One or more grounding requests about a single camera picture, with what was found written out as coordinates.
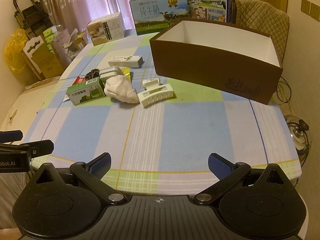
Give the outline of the white plastic hair claw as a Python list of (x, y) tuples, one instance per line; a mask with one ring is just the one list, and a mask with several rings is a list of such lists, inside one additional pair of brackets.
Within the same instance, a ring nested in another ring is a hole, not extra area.
[(142, 84), (144, 91), (137, 95), (143, 108), (146, 108), (153, 103), (174, 97), (172, 86), (169, 83), (162, 84), (160, 79), (143, 80)]

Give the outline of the brown cardboard storage box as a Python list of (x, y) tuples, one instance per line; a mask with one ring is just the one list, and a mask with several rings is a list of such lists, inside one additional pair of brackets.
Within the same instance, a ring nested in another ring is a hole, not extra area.
[(267, 33), (236, 24), (181, 19), (150, 39), (158, 75), (268, 104), (282, 75)]

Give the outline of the white sock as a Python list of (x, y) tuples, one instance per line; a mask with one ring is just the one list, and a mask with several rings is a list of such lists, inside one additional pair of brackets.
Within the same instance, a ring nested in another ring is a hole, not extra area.
[(104, 93), (106, 96), (115, 98), (125, 103), (139, 103), (138, 95), (131, 82), (123, 75), (110, 77), (106, 80)]

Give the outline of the red candy packet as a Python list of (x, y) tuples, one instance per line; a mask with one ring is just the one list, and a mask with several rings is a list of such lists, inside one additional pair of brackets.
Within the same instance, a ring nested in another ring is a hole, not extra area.
[(82, 83), (82, 82), (85, 82), (86, 81), (86, 79), (84, 78), (84, 77), (77, 77), (76, 78), (76, 80), (73, 82), (73, 84), (72, 85), (77, 85), (77, 84), (79, 84), (79, 83)]

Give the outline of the black folding cart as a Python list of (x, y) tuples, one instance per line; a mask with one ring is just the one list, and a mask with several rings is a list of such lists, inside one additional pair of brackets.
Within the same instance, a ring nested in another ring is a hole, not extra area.
[(38, 1), (30, 1), (33, 5), (21, 10), (17, 0), (13, 0), (13, 5), (16, 9), (14, 16), (29, 39), (41, 35), (43, 31), (53, 26), (42, 4)]

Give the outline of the dark brown hair scrunchie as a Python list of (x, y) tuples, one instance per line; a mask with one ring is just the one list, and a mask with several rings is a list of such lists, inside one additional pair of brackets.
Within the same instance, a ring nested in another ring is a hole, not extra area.
[(87, 81), (87, 80), (96, 78), (99, 76), (99, 73), (100, 73), (99, 69), (93, 69), (85, 75), (85, 80)]

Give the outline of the glass pot lid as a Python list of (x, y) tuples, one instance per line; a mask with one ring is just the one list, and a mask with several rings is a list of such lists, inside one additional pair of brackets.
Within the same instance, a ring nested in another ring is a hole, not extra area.
[(294, 115), (286, 115), (285, 121), (295, 145), (301, 167), (305, 164), (310, 148), (309, 125), (301, 118)]

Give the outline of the quilted beige chair cover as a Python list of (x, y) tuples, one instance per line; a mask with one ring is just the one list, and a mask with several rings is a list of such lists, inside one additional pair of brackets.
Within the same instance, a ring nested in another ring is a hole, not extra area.
[(283, 61), (289, 34), (287, 13), (260, 0), (233, 0), (232, 22), (270, 35)]

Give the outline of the white ointment box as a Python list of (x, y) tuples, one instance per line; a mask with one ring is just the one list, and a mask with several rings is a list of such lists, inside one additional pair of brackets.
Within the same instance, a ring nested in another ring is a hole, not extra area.
[(110, 67), (140, 68), (143, 64), (142, 56), (114, 56), (109, 61)]

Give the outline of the yellow snack pouch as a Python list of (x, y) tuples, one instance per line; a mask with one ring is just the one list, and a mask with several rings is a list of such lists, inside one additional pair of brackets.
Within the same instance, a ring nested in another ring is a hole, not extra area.
[(124, 76), (131, 82), (132, 81), (131, 68), (121, 68), (121, 71), (123, 72)]

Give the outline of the green tissue packs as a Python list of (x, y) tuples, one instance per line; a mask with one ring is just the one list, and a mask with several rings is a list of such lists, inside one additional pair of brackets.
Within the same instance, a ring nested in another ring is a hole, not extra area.
[(53, 51), (51, 42), (63, 31), (62, 25), (54, 25), (42, 32), (49, 51)]

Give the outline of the yellow plastic bag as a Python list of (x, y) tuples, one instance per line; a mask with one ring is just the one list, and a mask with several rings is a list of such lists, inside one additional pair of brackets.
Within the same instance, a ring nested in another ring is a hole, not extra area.
[(24, 85), (31, 85), (34, 81), (33, 73), (24, 59), (21, 51), (28, 42), (23, 29), (16, 29), (4, 48), (4, 60), (10, 72)]

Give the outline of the white beige product box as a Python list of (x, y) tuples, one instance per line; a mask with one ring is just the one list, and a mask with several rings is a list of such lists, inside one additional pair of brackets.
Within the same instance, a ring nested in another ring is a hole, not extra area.
[(121, 12), (92, 20), (87, 25), (87, 32), (93, 46), (125, 37), (125, 28)]

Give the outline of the light blue milk carton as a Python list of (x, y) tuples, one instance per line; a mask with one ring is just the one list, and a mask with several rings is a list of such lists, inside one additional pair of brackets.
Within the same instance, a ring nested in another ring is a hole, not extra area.
[(160, 32), (188, 17), (187, 0), (131, 0), (137, 35)]

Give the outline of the wall power sockets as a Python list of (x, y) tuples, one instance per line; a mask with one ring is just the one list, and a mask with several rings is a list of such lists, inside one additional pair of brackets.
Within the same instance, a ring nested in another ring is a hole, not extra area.
[(301, 0), (301, 12), (309, 15), (313, 19), (320, 21), (320, 6), (308, 0)]

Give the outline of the brown cardboard hanger box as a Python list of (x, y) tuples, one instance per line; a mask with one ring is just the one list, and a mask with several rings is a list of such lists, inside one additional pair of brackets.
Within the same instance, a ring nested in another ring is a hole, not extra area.
[(31, 38), (23, 48), (31, 70), (39, 80), (61, 76), (65, 71), (62, 61), (55, 51), (49, 51), (41, 36)]

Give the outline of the green white medicine box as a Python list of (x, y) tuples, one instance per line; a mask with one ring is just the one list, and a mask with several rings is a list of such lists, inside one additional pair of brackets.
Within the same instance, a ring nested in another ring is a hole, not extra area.
[(72, 85), (67, 88), (66, 95), (73, 105), (79, 105), (105, 96), (104, 85), (100, 77)]

